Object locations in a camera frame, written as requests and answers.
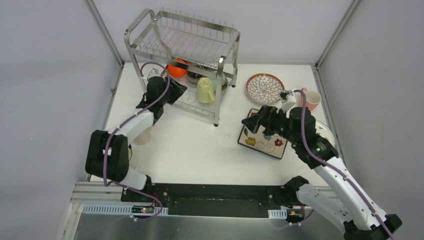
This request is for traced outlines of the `orange plastic bowl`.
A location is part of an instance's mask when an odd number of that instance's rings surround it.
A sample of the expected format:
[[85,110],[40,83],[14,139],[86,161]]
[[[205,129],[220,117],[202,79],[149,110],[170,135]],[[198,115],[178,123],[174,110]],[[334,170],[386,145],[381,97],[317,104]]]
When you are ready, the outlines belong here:
[[167,65],[166,69],[168,70],[168,73],[173,78],[183,78],[187,75],[187,70],[183,68],[179,68],[173,65]]

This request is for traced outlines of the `brown patterned ceramic bowl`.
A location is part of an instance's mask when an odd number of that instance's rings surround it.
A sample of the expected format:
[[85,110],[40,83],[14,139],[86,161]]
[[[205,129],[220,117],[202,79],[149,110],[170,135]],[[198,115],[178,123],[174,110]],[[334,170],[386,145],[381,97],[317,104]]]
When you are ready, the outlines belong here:
[[197,84],[199,80],[203,77],[204,75],[189,70],[186,74],[187,81],[191,84]]

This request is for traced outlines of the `pale yellow ceramic mug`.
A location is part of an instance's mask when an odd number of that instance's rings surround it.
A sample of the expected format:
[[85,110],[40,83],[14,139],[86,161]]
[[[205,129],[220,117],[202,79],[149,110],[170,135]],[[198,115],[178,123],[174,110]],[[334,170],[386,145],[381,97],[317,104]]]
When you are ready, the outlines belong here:
[[214,86],[210,78],[201,77],[197,82],[197,99],[202,104],[215,104]]

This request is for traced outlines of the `stainless steel dish rack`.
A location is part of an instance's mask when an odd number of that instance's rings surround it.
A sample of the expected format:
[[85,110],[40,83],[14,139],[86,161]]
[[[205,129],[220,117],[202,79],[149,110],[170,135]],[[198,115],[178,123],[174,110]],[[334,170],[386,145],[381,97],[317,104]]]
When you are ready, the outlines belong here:
[[139,62],[145,59],[174,66],[235,87],[241,33],[226,23],[214,23],[162,8],[146,8],[127,27],[123,39],[143,90],[147,79]]

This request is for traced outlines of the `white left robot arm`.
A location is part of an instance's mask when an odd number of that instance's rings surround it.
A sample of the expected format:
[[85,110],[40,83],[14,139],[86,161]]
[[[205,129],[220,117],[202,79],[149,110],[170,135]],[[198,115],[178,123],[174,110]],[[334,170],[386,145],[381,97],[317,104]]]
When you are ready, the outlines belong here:
[[104,183],[119,183],[133,188],[140,202],[152,198],[153,189],[146,185],[149,176],[130,167],[129,146],[162,116],[164,106],[175,103],[188,88],[172,78],[149,77],[146,92],[134,112],[109,130],[95,130],[90,136],[85,171],[103,178]]

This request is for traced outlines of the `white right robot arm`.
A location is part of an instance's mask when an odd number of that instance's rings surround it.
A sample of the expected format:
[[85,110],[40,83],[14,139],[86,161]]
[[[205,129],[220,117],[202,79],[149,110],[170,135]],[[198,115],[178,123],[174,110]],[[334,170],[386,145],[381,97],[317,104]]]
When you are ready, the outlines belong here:
[[284,185],[284,200],[312,207],[343,234],[346,240],[393,240],[403,224],[396,214],[380,208],[350,174],[335,147],[317,133],[316,119],[308,107],[294,107],[289,113],[264,105],[243,119],[252,133],[278,135],[291,143],[298,158],[314,170],[338,197],[321,195],[305,178],[293,177]]

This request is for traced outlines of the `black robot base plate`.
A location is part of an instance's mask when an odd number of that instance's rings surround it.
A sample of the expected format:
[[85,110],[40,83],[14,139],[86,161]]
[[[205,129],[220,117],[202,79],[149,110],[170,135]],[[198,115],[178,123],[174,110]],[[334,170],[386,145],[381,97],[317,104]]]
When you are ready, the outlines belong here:
[[275,185],[152,183],[144,192],[174,216],[267,218],[269,210],[301,205],[293,191]]

